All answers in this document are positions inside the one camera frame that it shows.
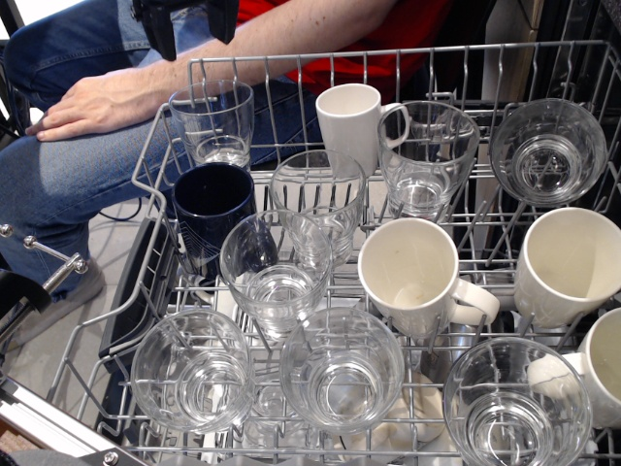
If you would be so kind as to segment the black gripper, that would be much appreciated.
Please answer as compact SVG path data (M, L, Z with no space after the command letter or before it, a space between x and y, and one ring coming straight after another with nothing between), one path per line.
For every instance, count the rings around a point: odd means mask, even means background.
M201 3L201 0L133 0L131 14L141 21L150 46L163 59L174 61L177 50L171 12ZM235 36L239 5L239 0L207 1L210 31L223 44L229 44Z

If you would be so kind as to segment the person's bare forearm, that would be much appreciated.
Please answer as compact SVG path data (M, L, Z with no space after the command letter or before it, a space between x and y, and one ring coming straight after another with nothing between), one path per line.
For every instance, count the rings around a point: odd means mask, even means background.
M198 58L298 55L346 48L378 29L393 1L287 1L249 20L227 45L206 41L174 62L158 61L143 71L160 103L188 82L188 63Z

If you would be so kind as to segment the person's bare hand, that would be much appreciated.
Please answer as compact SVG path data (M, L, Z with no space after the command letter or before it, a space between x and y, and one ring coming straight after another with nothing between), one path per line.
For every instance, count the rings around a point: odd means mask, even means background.
M54 142L106 134L153 117L166 93L146 69L125 69L75 83L26 129L28 136Z

